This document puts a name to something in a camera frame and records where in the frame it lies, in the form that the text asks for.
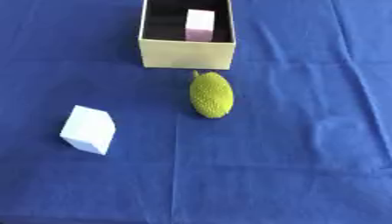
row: open box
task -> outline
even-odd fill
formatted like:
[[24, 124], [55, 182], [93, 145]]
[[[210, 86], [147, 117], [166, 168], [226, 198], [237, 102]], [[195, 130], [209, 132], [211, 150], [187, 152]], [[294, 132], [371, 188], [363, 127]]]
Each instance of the open box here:
[[[186, 41], [188, 10], [215, 12], [212, 42]], [[144, 0], [138, 41], [145, 67], [229, 69], [235, 51], [230, 0]]]

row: white cube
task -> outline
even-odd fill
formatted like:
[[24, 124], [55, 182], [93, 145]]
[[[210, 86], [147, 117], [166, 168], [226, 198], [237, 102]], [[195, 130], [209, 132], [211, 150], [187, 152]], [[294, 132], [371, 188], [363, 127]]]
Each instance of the white cube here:
[[75, 106], [60, 136], [78, 150], [106, 155], [115, 132], [107, 112]]
[[215, 12], [189, 10], [186, 17], [185, 39], [187, 41], [210, 42], [214, 35]]

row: white box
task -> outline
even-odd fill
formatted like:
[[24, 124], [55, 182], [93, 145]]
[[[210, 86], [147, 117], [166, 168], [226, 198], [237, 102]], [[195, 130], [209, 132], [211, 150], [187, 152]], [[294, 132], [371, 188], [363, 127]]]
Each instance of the white box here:
[[106, 155], [115, 132], [107, 112], [75, 106], [60, 136], [78, 150]]
[[189, 10], [186, 16], [186, 41], [210, 42], [214, 35], [215, 12]]
[[[144, 0], [142, 19], [139, 30], [139, 48], [142, 55], [143, 65], [145, 67], [170, 67], [170, 68], [191, 68], [191, 69], [229, 69], [235, 52], [235, 28], [233, 21], [233, 12], [230, 0], [211, 0], [206, 1], [165, 1], [165, 0]], [[186, 41], [186, 12], [184, 21], [172, 22], [170, 18], [155, 18], [155, 22], [168, 21], [168, 26], [162, 26], [161, 31], [164, 35], [167, 32], [184, 33], [183, 39], [155, 38], [147, 35], [151, 25], [151, 14], [162, 11], [168, 15], [176, 9], [167, 5], [176, 4], [178, 9], [196, 9], [201, 8], [207, 11], [215, 12], [214, 36], [220, 36], [222, 31], [225, 32], [227, 41], [214, 39], [212, 42], [193, 42]], [[209, 9], [211, 5], [224, 5], [221, 9]], [[173, 27], [172, 24], [182, 24], [182, 27]]]

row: table surface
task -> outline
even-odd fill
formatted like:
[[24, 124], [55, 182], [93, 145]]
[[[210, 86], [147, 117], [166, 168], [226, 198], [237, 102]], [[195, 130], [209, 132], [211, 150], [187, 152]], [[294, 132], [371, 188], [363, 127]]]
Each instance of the table surface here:
[[[142, 67], [141, 6], [0, 1], [0, 220], [390, 223], [391, 1], [233, 0], [220, 120]], [[113, 116], [106, 157], [58, 137], [75, 104]]]

